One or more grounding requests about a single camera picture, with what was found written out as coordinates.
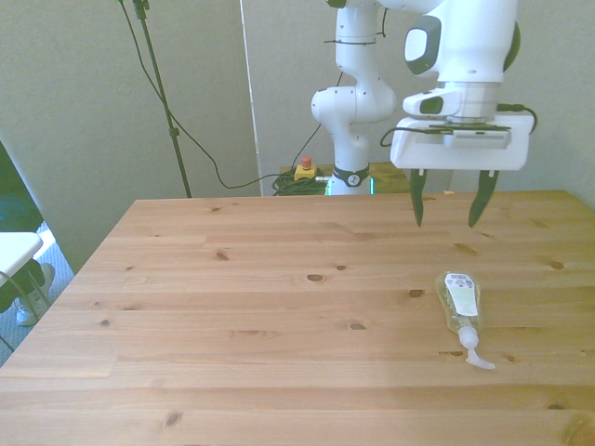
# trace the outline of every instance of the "white chair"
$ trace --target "white chair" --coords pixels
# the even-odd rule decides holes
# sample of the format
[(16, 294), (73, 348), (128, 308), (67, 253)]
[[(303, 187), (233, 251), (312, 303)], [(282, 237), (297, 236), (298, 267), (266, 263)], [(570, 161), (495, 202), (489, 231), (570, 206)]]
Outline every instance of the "white chair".
[[(0, 232), (0, 286), (11, 282), (19, 290), (19, 285), (13, 282), (11, 277), (33, 258), (33, 254), (41, 248), (42, 244), (41, 238), (34, 232)], [(27, 298), (22, 291), (20, 294), (23, 298)], [(1, 335), (0, 341), (14, 351), (14, 348)]]

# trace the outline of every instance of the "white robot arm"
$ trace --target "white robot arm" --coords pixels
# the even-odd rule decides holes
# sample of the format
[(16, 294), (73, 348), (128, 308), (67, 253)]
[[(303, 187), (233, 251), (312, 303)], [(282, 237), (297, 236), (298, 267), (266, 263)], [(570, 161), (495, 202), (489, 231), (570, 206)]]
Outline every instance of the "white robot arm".
[[(354, 20), (341, 23), (350, 26), (356, 26), (360, 20), (357, 11), (363, 8), (377, 11), (378, 3), (389, 9), (423, 14), (407, 35), (405, 61), (415, 75), (438, 74), (439, 86), (404, 100), (403, 109), (416, 118), (405, 118), (397, 125), (390, 158), (397, 167), (412, 169), (412, 201), (418, 225), (423, 216), (421, 194), (428, 169), (481, 170), (480, 189), (469, 214), (469, 225), (473, 226), (489, 202), (498, 171), (518, 170), (525, 164), (534, 124), (532, 116), (497, 113), (504, 71), (518, 51), (518, 0), (327, 0), (327, 3), (339, 8), (339, 19), (342, 10), (353, 11)], [(344, 51), (339, 19), (337, 64), (342, 69), (341, 65), (349, 63), (338, 63), (338, 54)], [(388, 117), (386, 113), (376, 115), (377, 120)], [(324, 125), (328, 120), (319, 119)], [(360, 121), (348, 121), (346, 127), (354, 122)], [(340, 138), (334, 135), (334, 141), (336, 151), (340, 150), (337, 148)]]
[(384, 83), (377, 66), (375, 0), (350, 2), (337, 13), (337, 66), (357, 80), (355, 86), (337, 86), (316, 93), (312, 113), (330, 132), (335, 144), (335, 169), (327, 190), (332, 194), (369, 194), (369, 143), (351, 133), (352, 124), (389, 119), (397, 99)]

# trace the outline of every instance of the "bottle cap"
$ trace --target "bottle cap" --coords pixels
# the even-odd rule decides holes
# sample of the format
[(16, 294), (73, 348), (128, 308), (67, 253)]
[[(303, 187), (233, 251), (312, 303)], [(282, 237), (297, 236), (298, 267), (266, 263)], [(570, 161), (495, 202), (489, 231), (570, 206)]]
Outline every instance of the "bottle cap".
[(477, 330), (474, 327), (461, 327), (458, 330), (458, 339), (461, 341), (461, 345), (467, 349), (469, 355), (467, 362), (475, 367), (481, 369), (495, 369), (495, 365), (492, 362), (488, 362), (477, 356), (475, 348), (480, 342), (479, 336), (477, 336)]
[(477, 330), (474, 327), (461, 327), (458, 330), (458, 339), (461, 341), (461, 345), (467, 350), (476, 348), (480, 343), (480, 338), (477, 336)]
[(304, 156), (301, 159), (301, 166), (306, 170), (310, 169), (312, 167), (312, 158), (310, 156)]

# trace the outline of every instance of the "shoe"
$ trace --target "shoe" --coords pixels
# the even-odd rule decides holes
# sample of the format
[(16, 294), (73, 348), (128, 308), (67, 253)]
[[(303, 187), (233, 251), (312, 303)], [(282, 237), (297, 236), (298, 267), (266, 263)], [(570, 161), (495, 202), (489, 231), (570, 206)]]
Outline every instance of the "shoe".
[(47, 290), (49, 290), (49, 286), (54, 281), (56, 271), (54, 270), (54, 267), (48, 263), (42, 263), (40, 264), (40, 267), (44, 273), (44, 279), (46, 280), (44, 284), (39, 287), (44, 295), (41, 295), (37, 290), (33, 290), (27, 294), (27, 298), (19, 298), (20, 305), (17, 310), (17, 325), (21, 327), (35, 325), (38, 318), (41, 319), (49, 308), (49, 302), (46, 299)]

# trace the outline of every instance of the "squeeze bottle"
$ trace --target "squeeze bottle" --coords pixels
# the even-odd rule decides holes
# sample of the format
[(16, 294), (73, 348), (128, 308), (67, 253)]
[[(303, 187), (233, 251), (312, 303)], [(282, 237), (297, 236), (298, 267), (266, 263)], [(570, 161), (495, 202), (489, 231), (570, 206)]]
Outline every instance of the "squeeze bottle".
[(495, 369), (491, 362), (477, 356), (477, 332), (482, 327), (480, 312), (480, 285), (464, 272), (445, 272), (436, 279), (436, 291), (446, 313), (448, 328), (458, 334), (461, 345), (467, 349), (467, 362), (482, 369)]

